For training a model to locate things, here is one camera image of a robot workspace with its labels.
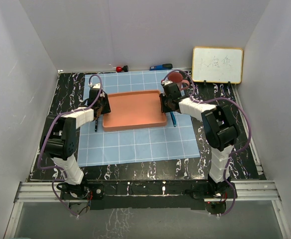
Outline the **silver metal fork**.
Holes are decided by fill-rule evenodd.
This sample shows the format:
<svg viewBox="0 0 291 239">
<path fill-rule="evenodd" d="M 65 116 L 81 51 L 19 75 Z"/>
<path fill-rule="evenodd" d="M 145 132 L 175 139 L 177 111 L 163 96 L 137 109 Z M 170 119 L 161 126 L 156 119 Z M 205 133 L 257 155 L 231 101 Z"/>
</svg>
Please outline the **silver metal fork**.
<svg viewBox="0 0 291 239">
<path fill-rule="evenodd" d="M 95 120 L 95 132 L 97 132 L 98 129 L 98 119 Z"/>
</svg>

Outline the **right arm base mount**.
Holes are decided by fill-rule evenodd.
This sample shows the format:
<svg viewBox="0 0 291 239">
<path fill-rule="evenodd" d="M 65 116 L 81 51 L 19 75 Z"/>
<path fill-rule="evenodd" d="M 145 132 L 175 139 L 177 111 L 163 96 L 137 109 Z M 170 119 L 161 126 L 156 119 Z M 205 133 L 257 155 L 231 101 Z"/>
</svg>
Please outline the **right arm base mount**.
<svg viewBox="0 0 291 239">
<path fill-rule="evenodd" d="M 194 199 L 220 199 L 224 195 L 227 195 L 229 199 L 237 198 L 236 190 L 233 190 L 226 182 L 216 185 L 207 181 L 195 182 L 189 189 L 185 189 L 185 194 Z"/>
</svg>

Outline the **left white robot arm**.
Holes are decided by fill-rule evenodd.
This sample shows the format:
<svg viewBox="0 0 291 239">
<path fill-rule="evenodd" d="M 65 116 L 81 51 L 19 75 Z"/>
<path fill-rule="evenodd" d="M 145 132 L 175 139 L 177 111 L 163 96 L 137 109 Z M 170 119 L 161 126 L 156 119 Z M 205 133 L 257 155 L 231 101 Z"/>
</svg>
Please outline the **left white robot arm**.
<svg viewBox="0 0 291 239">
<path fill-rule="evenodd" d="M 48 115 L 40 142 L 40 155 L 52 159 L 61 172 L 64 181 L 57 185 L 58 190 L 78 199 L 85 198 L 90 190 L 75 158 L 77 129 L 111 112 L 108 95 L 100 84 L 90 88 L 85 102 L 87 105 L 60 117 Z"/>
</svg>

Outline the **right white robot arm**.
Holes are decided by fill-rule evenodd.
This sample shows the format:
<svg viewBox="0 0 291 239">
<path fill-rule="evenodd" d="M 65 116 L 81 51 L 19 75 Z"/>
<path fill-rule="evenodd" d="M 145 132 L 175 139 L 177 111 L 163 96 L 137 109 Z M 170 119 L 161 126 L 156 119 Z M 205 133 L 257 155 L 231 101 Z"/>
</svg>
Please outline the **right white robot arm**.
<svg viewBox="0 0 291 239">
<path fill-rule="evenodd" d="M 229 187 L 229 162 L 233 146 L 239 136 L 238 126 L 227 105 L 212 105 L 193 97 L 183 96 L 172 81 L 162 82 L 159 95 L 161 112 L 178 112 L 202 122 L 205 138 L 211 147 L 211 168 L 208 173 L 208 194 L 218 198 Z"/>
</svg>

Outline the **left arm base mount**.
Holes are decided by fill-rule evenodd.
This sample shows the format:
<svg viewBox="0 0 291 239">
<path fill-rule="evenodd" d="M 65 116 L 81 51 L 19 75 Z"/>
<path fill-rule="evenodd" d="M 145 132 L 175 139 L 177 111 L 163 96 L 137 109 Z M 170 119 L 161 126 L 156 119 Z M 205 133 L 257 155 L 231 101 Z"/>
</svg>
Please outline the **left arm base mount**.
<svg viewBox="0 0 291 239">
<path fill-rule="evenodd" d="M 91 184 L 88 181 L 80 185 L 71 185 L 66 182 L 58 183 L 56 188 L 61 191 L 62 199 L 101 200 L 104 198 L 104 186 Z"/>
</svg>

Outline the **blue checked tablecloth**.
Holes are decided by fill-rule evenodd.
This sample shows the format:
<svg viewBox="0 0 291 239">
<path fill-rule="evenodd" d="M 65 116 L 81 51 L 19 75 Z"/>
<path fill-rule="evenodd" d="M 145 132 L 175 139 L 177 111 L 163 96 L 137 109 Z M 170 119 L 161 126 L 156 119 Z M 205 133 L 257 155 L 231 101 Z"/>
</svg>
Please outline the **blue checked tablecloth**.
<svg viewBox="0 0 291 239">
<path fill-rule="evenodd" d="M 167 71 L 131 71 L 101 73 L 92 82 L 102 80 L 107 94 L 139 90 L 162 90 L 161 80 Z M 77 162 L 80 167 L 199 157 L 191 117 L 174 113 L 177 126 L 167 114 L 165 127 L 105 132 L 102 118 L 80 128 Z"/>
</svg>

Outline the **pink floral mug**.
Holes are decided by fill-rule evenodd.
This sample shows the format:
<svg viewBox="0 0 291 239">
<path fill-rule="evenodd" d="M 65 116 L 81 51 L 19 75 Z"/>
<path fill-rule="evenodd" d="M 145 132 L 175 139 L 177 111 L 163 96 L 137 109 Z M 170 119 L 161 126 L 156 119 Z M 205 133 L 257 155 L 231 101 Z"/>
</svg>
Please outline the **pink floral mug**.
<svg viewBox="0 0 291 239">
<path fill-rule="evenodd" d="M 190 86 L 189 81 L 185 80 L 180 72 L 171 72 L 168 75 L 168 80 L 176 83 L 180 91 L 186 90 Z"/>
</svg>

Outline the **blue patterned knife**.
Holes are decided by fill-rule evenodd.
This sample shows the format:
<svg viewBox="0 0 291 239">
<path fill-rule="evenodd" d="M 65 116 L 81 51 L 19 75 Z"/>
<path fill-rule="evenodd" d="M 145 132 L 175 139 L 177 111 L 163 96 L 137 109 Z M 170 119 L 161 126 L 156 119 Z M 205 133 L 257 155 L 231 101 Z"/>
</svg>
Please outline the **blue patterned knife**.
<svg viewBox="0 0 291 239">
<path fill-rule="evenodd" d="M 173 112 L 170 112 L 170 115 L 171 115 L 171 119 L 172 119 L 172 122 L 173 122 L 173 126 L 176 127 L 177 126 L 176 117 L 175 117 Z"/>
</svg>

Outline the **orange plastic tray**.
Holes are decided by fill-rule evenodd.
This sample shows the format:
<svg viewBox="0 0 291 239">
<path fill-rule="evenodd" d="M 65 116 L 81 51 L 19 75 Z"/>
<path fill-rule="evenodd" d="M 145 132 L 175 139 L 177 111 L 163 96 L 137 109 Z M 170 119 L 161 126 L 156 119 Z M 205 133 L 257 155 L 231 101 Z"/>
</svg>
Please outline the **orange plastic tray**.
<svg viewBox="0 0 291 239">
<path fill-rule="evenodd" d="M 167 125 L 161 112 L 159 90 L 109 94 L 110 113 L 103 115 L 103 130 L 122 131 Z"/>
</svg>

